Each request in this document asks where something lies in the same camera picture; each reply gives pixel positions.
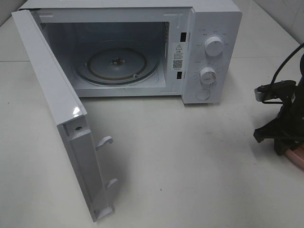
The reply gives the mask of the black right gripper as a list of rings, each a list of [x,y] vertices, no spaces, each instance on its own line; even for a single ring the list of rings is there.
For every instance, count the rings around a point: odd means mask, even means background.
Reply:
[[[278,156],[294,144],[304,143],[304,94],[280,95],[283,102],[278,118],[255,129],[254,138],[258,143],[274,139],[274,150]]]

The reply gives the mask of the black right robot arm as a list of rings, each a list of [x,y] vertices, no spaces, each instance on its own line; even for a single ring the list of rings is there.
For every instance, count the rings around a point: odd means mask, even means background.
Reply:
[[[294,150],[304,143],[304,80],[297,84],[284,80],[273,85],[262,85],[255,89],[256,100],[266,102],[280,99],[281,109],[275,119],[255,129],[254,138],[258,143],[264,139],[274,140],[277,155],[288,149]]]

